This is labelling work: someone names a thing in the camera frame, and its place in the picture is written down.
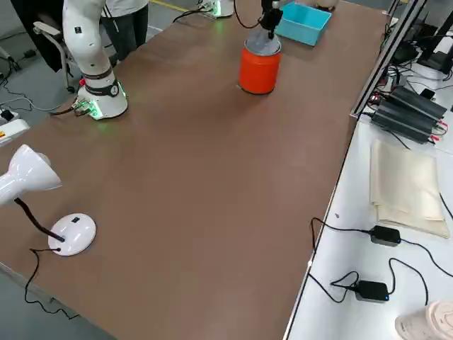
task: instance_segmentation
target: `white desk lamp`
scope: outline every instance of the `white desk lamp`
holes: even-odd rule
[[[28,206],[19,198],[26,191],[52,190],[62,185],[44,154],[22,145],[9,163],[8,172],[0,176],[0,206],[12,200],[19,204],[30,221],[49,236],[54,253],[71,256],[89,247],[96,235],[96,224],[85,214],[71,214],[55,223],[51,230],[42,227]]]

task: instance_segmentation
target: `white table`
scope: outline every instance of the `white table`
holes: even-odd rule
[[[328,224],[339,228],[367,230],[375,225],[376,215],[369,204],[369,159],[371,144],[377,138],[401,146],[395,137],[367,121],[357,124],[326,217]],[[429,145],[404,141],[411,149],[437,158],[440,190],[449,208],[453,208],[453,154]],[[453,234],[453,221],[447,211],[445,216]],[[453,238],[443,239],[402,227],[398,229],[403,238],[425,245],[438,264],[453,273]],[[337,299],[343,296],[344,290],[331,287],[329,283],[354,270],[359,272],[361,279],[385,282],[391,290],[388,265],[391,257],[405,261],[423,274],[430,292],[430,301],[453,300],[453,278],[439,271],[421,248],[408,244],[401,244],[396,248],[373,244],[368,235],[358,232],[336,232],[325,228],[320,236],[311,274]],[[425,291],[415,272],[399,263],[393,263],[393,267],[396,273],[396,291],[391,295],[390,301],[384,304],[357,301],[352,292],[348,293],[344,303],[335,304],[311,278],[305,278],[300,304],[294,311],[294,319],[288,328],[288,339],[400,339],[394,329],[394,320],[399,315],[422,308]]]

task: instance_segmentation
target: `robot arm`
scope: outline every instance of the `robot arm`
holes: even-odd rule
[[[99,34],[99,19],[106,0],[64,0],[64,41],[84,80],[77,109],[94,119],[124,113],[127,100],[118,83]]]
[[[269,39],[274,38],[275,28],[282,20],[283,11],[280,9],[288,1],[286,0],[261,0],[263,17],[260,20],[261,27],[269,31]]]

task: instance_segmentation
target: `blue plastic box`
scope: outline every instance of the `blue plastic box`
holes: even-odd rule
[[[332,14],[292,2],[282,7],[283,18],[275,29],[278,35],[315,46]]]

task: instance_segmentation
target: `brown tabletop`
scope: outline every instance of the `brown tabletop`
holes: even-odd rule
[[[36,283],[119,339],[281,339],[384,21],[340,3],[315,48],[283,39],[275,91],[252,96],[236,86],[248,31],[182,19],[116,69],[125,115],[49,118],[2,148],[2,171],[25,143],[62,178],[23,196],[42,224],[98,225],[84,253],[43,254]],[[0,218],[0,261],[28,277],[47,237],[14,204]]]

